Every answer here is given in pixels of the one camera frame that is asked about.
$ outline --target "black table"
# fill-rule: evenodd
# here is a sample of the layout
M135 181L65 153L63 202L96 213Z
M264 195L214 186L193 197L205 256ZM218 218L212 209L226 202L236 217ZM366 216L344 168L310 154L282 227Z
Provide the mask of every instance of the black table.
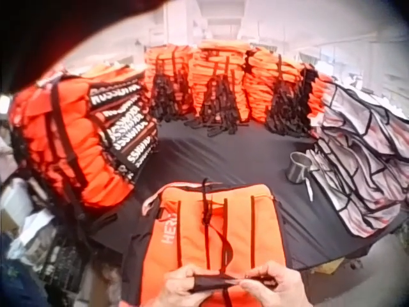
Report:
M239 127L235 135L208 138L206 129L193 130L182 122L162 123L158 152L144 167L137 193L147 198L171 182L210 181L225 184L265 184L281 202L283 237L288 265L307 269L370 246L401 225L407 215L397 216L382 232L370 238L348 233L332 204L314 180L314 201L306 186L286 180L289 154L310 148L311 140L271 134L257 123Z

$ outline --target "orange life vest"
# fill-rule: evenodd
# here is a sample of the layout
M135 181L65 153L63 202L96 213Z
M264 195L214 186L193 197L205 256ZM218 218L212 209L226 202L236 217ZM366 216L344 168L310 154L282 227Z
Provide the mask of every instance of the orange life vest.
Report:
M21 164L67 201L98 210L134 188L157 127L144 105L143 74L106 65L86 74L56 73L17 93L10 124Z
M121 306L158 295L165 273L187 264L243 274L274 260L285 265L275 199L265 185L170 184L143 205L123 266ZM202 306L260 306L240 287L214 293Z

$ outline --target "stainless steel mug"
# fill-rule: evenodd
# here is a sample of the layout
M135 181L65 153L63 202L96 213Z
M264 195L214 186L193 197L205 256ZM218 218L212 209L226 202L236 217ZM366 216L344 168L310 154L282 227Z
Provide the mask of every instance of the stainless steel mug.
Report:
M291 152L289 155L289 166L286 171L287 179L294 183L300 184L305 178L313 165L308 156L302 152Z

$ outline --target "ceiling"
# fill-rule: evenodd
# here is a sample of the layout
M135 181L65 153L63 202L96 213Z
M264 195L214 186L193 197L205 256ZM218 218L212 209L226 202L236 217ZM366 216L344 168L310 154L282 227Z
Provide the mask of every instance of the ceiling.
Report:
M193 42L205 37L241 39L273 45L278 52L302 52L343 65L344 72L365 75L382 63L385 91L409 104L409 35L406 25L382 0L175 0L186 2L193 21ZM86 54L133 52L165 42L164 9L125 20L85 42L68 59ZM382 43L381 56L368 48Z

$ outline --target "person's hands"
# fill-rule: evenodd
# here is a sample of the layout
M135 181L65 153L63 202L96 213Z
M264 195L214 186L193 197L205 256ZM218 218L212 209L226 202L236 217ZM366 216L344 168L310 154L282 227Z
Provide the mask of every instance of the person's hands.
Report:
M299 272L270 261L245 275L246 278L272 276L278 283L270 290L262 283L243 279L239 285L260 301L263 307L310 307Z
M194 275L217 274L218 272L200 269L195 265L186 265L165 276L165 284L159 296L148 304L149 307L198 307L213 292L189 293L194 286Z

